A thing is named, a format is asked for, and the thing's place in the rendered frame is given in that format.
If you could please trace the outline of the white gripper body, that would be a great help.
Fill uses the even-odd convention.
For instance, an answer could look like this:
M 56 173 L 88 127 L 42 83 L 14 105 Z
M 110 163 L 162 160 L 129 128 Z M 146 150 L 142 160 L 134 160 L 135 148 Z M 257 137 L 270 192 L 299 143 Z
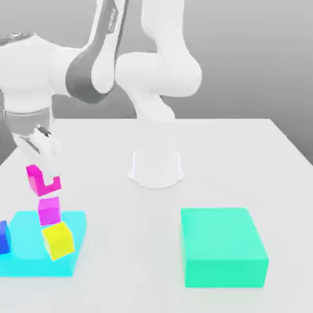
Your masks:
M 55 136 L 33 133 L 25 137 L 16 134 L 15 143 L 30 163 L 36 165 L 41 171 L 61 170 L 61 147 Z

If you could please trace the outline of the small pink cube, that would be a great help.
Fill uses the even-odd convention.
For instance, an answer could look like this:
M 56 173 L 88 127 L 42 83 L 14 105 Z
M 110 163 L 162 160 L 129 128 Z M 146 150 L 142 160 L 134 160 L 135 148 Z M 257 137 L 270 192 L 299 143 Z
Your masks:
M 42 171 L 34 164 L 27 166 L 26 171 L 30 187 L 37 196 L 44 196 L 62 188 L 59 176 L 53 178 L 52 184 L 46 185 Z

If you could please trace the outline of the small magenta cube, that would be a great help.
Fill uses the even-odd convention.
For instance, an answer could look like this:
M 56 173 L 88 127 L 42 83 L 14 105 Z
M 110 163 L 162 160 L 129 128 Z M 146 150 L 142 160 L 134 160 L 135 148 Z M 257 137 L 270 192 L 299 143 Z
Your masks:
M 61 221 L 59 197 L 43 198 L 39 200 L 38 215 L 41 226 L 57 224 Z

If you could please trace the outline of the small yellow cube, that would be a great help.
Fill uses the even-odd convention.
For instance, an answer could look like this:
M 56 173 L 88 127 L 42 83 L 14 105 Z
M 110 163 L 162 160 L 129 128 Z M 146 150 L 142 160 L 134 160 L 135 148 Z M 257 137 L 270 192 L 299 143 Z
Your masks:
M 64 221 L 43 228 L 42 237 L 45 248 L 52 261 L 65 257 L 75 251 L 73 234 Z

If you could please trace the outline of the small blue cube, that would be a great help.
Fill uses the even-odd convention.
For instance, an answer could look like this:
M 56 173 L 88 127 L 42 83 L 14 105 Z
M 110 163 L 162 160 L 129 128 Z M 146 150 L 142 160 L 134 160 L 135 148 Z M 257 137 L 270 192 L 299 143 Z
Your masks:
M 11 236 L 7 221 L 0 221 L 0 254 L 10 252 Z

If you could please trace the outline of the large cyan box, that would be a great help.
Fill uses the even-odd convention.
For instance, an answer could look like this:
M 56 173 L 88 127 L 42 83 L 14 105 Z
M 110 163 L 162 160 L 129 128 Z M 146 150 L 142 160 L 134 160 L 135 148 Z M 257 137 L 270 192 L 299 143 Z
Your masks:
M 64 211 L 62 220 L 73 234 L 75 251 L 58 260 L 51 260 L 42 238 L 36 211 L 19 211 L 9 223 L 11 250 L 0 254 L 0 277 L 71 277 L 74 274 L 86 234 L 86 214 Z

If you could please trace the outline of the large green box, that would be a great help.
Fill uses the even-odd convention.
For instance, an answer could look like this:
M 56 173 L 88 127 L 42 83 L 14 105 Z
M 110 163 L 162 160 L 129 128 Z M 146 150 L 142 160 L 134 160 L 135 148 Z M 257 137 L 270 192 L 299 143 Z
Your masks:
M 180 242 L 189 288 L 262 288 L 269 258 L 246 208 L 183 208 Z

